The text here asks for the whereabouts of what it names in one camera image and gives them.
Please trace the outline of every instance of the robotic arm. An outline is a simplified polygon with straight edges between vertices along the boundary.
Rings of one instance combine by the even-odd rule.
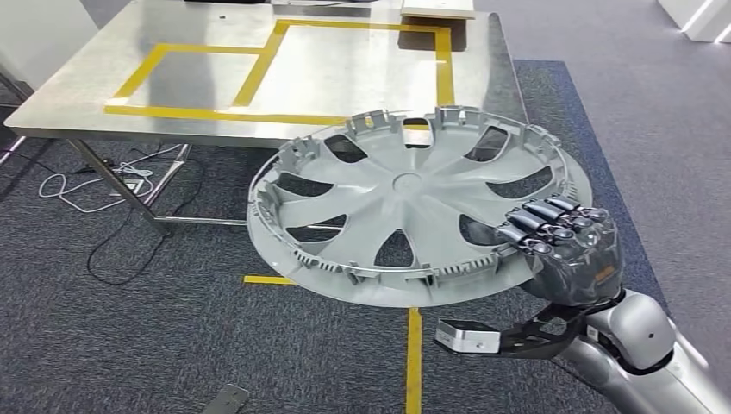
[[[503,332],[440,320],[436,343],[456,354],[560,355],[623,414],[731,414],[708,363],[660,305],[622,287],[619,238],[606,210],[556,196],[506,217],[497,233],[522,253],[512,259],[526,260],[534,273],[523,289],[551,304]]]

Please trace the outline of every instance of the stainless steel table top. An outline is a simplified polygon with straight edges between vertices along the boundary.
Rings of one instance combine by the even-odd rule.
[[[277,147],[370,110],[525,122],[496,15],[133,0],[8,120],[19,135]]]

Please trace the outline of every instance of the table leg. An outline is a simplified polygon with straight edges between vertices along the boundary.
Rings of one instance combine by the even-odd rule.
[[[17,149],[27,140],[25,136],[19,136],[13,143],[8,147],[8,153],[2,153],[0,154],[0,166],[2,164],[5,164],[5,161],[7,161],[10,156],[17,151]]]
[[[124,183],[122,183],[119,177],[117,177],[116,174],[114,174],[114,172],[112,172],[111,169],[104,164],[104,161],[102,161],[102,159],[94,153],[94,150],[81,140],[70,139],[68,141],[81,153],[86,162],[93,166],[94,169],[97,170],[97,173],[99,173],[99,175],[101,175],[107,183],[117,190],[119,194],[132,205],[133,209],[142,214],[142,218],[152,224],[152,226],[155,227],[155,229],[157,229],[162,235],[170,234],[170,231],[167,230],[165,225],[155,221],[155,215],[150,211],[150,209],[142,203],[142,201],[139,200],[137,196],[135,196],[135,194],[132,193],[126,185],[124,185]]]
[[[178,170],[183,167],[183,164],[185,164],[185,161],[188,160],[188,154],[191,153],[191,144],[184,144],[180,151],[178,152],[178,155],[175,157],[175,160],[172,162],[172,165],[170,165],[170,168],[167,169],[167,172],[165,175],[160,179],[159,183],[155,186],[153,189],[153,192],[150,193],[150,195],[147,196],[145,199],[145,205],[146,206],[152,206],[155,200],[158,198],[160,193],[165,189],[167,186],[167,183],[170,182],[170,180],[175,177],[175,174],[178,173]]]

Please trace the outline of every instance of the black cable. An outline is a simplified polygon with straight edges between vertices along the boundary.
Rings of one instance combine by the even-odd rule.
[[[184,209],[186,206],[188,206],[190,203],[192,203],[196,199],[196,197],[198,196],[198,194],[201,192],[201,189],[203,188],[203,180],[205,179],[205,176],[206,176],[205,166],[203,166],[203,164],[201,162],[198,162],[197,160],[188,159],[188,161],[196,162],[197,165],[200,166],[200,168],[201,168],[201,179],[198,180],[198,186],[197,186],[196,190],[191,194],[190,197],[188,197],[188,199],[186,199],[181,205],[179,205],[172,212],[173,215],[178,214],[182,209]],[[98,274],[94,273],[94,270],[92,269],[92,266],[91,266],[91,261],[93,260],[94,255],[99,251],[100,248],[104,247],[114,237],[116,237],[122,231],[122,229],[124,229],[124,227],[127,225],[127,223],[129,223],[129,219],[132,217],[132,211],[133,211],[133,208],[130,207],[129,208],[129,211],[127,212],[127,216],[122,221],[122,224],[120,224],[119,227],[117,227],[115,229],[115,231],[113,231],[111,234],[109,234],[104,240],[102,240],[101,242],[99,242],[91,250],[91,252],[89,253],[89,255],[86,257],[86,272],[88,274],[90,274],[91,277],[93,277],[94,279],[96,279],[96,280],[104,283],[105,285],[112,285],[112,286],[126,285],[127,283],[131,282],[132,280],[137,279],[142,273],[145,272],[145,270],[150,265],[150,263],[152,263],[153,259],[155,258],[155,255],[157,255],[157,253],[162,248],[162,246],[165,243],[165,241],[170,238],[170,235],[162,236],[160,238],[160,241],[158,242],[158,244],[156,244],[155,247],[153,248],[152,253],[150,253],[149,257],[147,257],[147,260],[145,260],[145,262],[142,264],[142,266],[139,269],[137,269],[137,271],[134,272],[134,274],[132,276],[130,276],[130,277],[124,279],[124,280],[111,281],[111,280],[107,280],[105,278],[102,278]]]
[[[28,160],[30,162],[35,163],[38,166],[41,166],[41,167],[47,169],[51,173],[60,174],[60,172],[52,169],[50,166],[47,166],[46,164],[43,164],[42,162],[40,162],[38,160],[34,160],[34,159],[28,157],[27,155],[23,155],[23,154],[20,154],[20,153],[15,152],[15,151],[10,151],[9,149],[0,149],[0,153],[8,153],[8,154],[11,154],[11,155],[16,155],[18,157],[24,158],[24,159],[26,159],[26,160]]]
[[[153,152],[153,154],[155,154],[155,153],[159,153],[159,152],[160,152],[160,150],[159,150],[159,149],[160,149],[160,147],[161,147],[161,146],[158,146],[158,149],[156,149],[156,150],[155,150],[155,151]],[[152,156],[152,155],[150,155],[150,154],[148,154],[148,153],[146,153],[146,152],[142,151],[142,150],[141,150],[141,149],[139,149],[139,148],[130,148],[130,149],[129,149],[129,152],[130,152],[130,153],[135,153],[135,152],[136,152],[136,153],[140,153],[140,154],[142,154],[142,155],[144,155],[144,156],[146,156],[146,157],[151,157],[151,156]],[[147,160],[145,160],[145,161],[156,161],[156,160],[175,160],[175,159],[174,159],[174,158],[166,158],[166,157],[160,157],[160,156],[156,156],[155,158],[150,158],[150,159],[147,159]]]

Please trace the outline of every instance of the carpet floor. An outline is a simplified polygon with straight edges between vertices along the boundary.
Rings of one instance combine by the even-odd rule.
[[[612,211],[627,252],[628,286],[665,300],[562,62],[519,60],[531,122],[564,142],[586,169],[597,203]],[[130,160],[133,147],[94,143]],[[84,162],[61,141],[31,140],[23,153],[70,173]],[[243,218],[248,180],[272,151],[196,147],[158,212]],[[163,162],[145,165],[160,172]],[[0,412],[199,413],[225,383],[252,393],[243,412],[399,413],[404,410],[407,311],[345,304],[291,285],[244,285],[273,274],[245,228],[181,225],[147,270],[107,285],[85,269],[90,250],[124,220],[120,205],[82,215],[37,189],[48,171],[14,158],[0,168]],[[83,181],[91,176],[74,176]],[[103,185],[74,196],[114,200]],[[99,278],[134,275],[159,242],[138,217],[105,245]],[[430,342],[437,317],[498,327],[543,303],[514,289],[422,310],[423,412],[613,413],[600,395],[545,361],[458,358]]]

